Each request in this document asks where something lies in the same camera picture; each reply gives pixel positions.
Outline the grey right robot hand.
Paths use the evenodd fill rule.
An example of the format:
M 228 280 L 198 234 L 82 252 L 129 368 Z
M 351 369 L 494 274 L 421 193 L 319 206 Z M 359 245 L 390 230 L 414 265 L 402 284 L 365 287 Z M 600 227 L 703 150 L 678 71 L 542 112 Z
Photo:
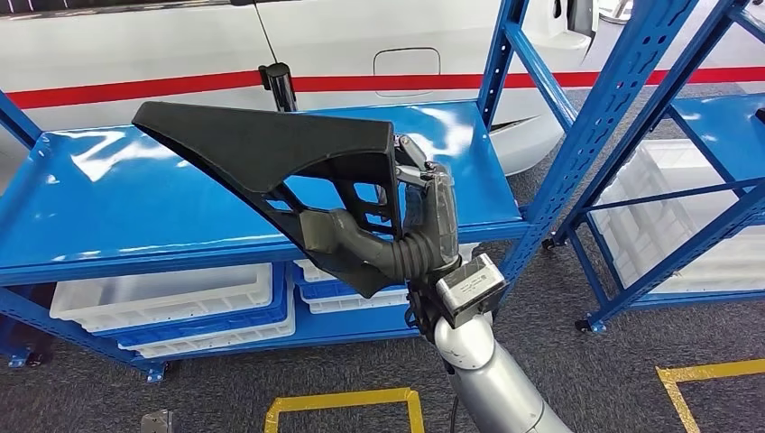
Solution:
M 372 235 L 344 209 L 306 210 L 300 225 L 306 249 L 316 254 L 343 253 L 360 270 L 364 265 L 392 281 L 423 277 L 458 261 L 454 181 L 448 169 L 428 161 L 413 139 L 396 137 L 403 164 L 395 166 L 406 184 L 403 237 L 386 241 Z

